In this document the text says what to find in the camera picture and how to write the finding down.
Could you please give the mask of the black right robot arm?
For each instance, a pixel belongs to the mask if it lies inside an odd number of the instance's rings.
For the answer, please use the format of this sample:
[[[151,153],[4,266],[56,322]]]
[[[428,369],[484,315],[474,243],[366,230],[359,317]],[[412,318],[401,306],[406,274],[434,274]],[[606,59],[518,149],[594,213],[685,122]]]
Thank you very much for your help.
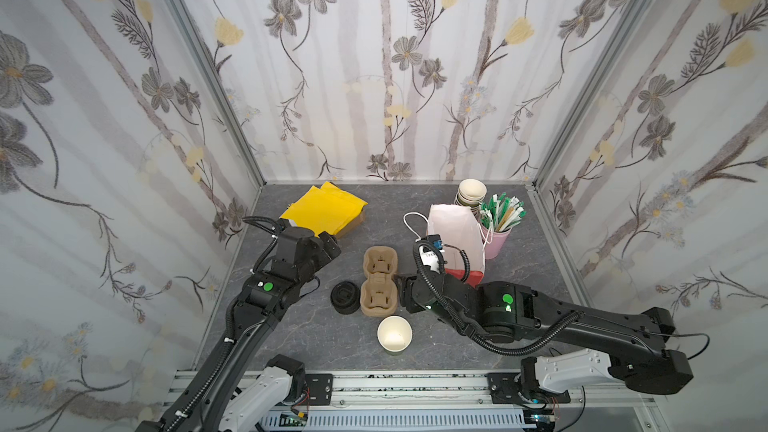
[[[686,354],[667,346],[676,332],[666,309],[619,314],[505,281],[471,286],[446,272],[435,237],[416,241],[413,256],[415,274],[398,280],[401,305],[434,313],[490,352],[520,358],[517,404],[565,401],[568,390],[596,383],[672,395],[694,377]]]

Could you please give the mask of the green paper coffee cup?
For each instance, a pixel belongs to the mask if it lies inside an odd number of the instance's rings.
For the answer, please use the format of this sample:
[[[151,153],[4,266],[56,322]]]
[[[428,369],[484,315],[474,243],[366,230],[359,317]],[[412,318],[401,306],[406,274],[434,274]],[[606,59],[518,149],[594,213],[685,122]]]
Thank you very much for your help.
[[[400,316],[384,318],[377,328],[377,340],[389,354],[400,354],[409,347],[413,339],[410,323]]]

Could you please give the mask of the red white paper bag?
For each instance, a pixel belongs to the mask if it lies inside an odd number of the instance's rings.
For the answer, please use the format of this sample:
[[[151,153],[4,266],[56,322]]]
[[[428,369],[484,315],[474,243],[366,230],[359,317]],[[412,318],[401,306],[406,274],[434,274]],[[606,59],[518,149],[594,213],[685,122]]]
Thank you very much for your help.
[[[485,242],[470,208],[433,204],[427,216],[407,212],[403,222],[419,238],[439,235],[445,271],[470,286],[480,284],[485,272]]]

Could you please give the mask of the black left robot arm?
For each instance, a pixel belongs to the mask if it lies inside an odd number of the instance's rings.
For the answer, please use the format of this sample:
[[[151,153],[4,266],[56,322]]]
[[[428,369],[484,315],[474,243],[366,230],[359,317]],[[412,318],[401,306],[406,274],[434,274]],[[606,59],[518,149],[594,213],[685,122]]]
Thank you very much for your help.
[[[273,407],[299,401],[306,392],[304,365],[283,355],[274,357],[255,383],[240,382],[255,353],[300,300],[304,285],[341,249],[332,234],[287,219],[243,221],[271,241],[228,305],[224,332],[209,357],[161,418],[141,422],[140,431],[254,431]]]

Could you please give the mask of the brown pulp cup carrier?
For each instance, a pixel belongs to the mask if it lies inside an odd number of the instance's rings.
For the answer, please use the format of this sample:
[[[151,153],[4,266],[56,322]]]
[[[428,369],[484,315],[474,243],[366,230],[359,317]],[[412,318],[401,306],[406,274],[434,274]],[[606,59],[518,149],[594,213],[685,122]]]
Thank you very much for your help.
[[[363,257],[365,281],[360,288],[360,308],[368,317],[388,317],[398,308],[398,255],[387,246],[373,246]]]

